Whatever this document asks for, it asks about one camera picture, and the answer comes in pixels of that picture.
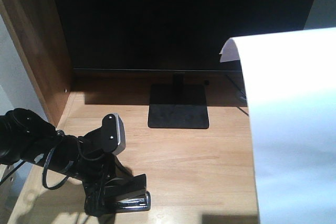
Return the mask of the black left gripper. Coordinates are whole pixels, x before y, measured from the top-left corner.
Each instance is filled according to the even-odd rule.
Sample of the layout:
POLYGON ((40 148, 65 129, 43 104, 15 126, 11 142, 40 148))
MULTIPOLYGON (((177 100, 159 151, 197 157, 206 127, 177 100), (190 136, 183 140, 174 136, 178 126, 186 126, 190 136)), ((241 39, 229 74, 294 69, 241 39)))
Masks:
POLYGON ((95 129, 85 136, 66 135, 66 148, 70 152, 70 167, 65 175, 83 182, 85 191, 85 213, 90 216, 103 216, 107 213, 104 206, 104 173, 107 172, 115 156, 106 153, 101 146, 101 129, 95 129))

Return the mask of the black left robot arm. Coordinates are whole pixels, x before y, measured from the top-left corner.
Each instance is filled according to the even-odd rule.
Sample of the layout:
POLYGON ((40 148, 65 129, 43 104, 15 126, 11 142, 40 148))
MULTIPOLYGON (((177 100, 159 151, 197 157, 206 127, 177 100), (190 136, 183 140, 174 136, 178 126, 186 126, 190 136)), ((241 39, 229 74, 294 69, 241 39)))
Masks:
POLYGON ((31 110, 10 110, 1 116, 1 164, 22 160, 42 167, 42 185, 48 190, 59 189, 69 178, 80 180, 86 214, 115 214, 117 201, 107 186, 115 174, 114 124, 110 115, 98 129, 75 137, 56 130, 31 110))

